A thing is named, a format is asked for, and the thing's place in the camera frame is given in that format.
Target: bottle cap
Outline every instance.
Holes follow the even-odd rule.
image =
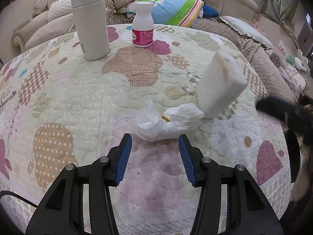
[[[153,8],[152,2],[135,2],[135,9],[145,10],[152,8]]]

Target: curtain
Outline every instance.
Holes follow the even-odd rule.
[[[292,6],[298,0],[263,0],[262,13],[269,16],[279,23],[294,41],[297,48],[299,43],[295,37],[295,31],[292,24],[286,19],[290,13]]]

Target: white tissue paper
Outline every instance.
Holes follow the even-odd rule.
[[[137,110],[136,118],[130,121],[130,128],[140,138],[154,142],[164,139],[177,139],[199,125],[204,113],[193,103],[168,108],[161,117],[153,101],[147,100],[148,107]]]

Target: white tumbler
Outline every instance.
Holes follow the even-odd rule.
[[[105,0],[71,0],[74,23],[86,60],[98,60],[110,51]]]

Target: pink label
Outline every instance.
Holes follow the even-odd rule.
[[[153,29],[149,31],[137,31],[133,29],[132,31],[132,39],[134,44],[144,46],[152,43]]]

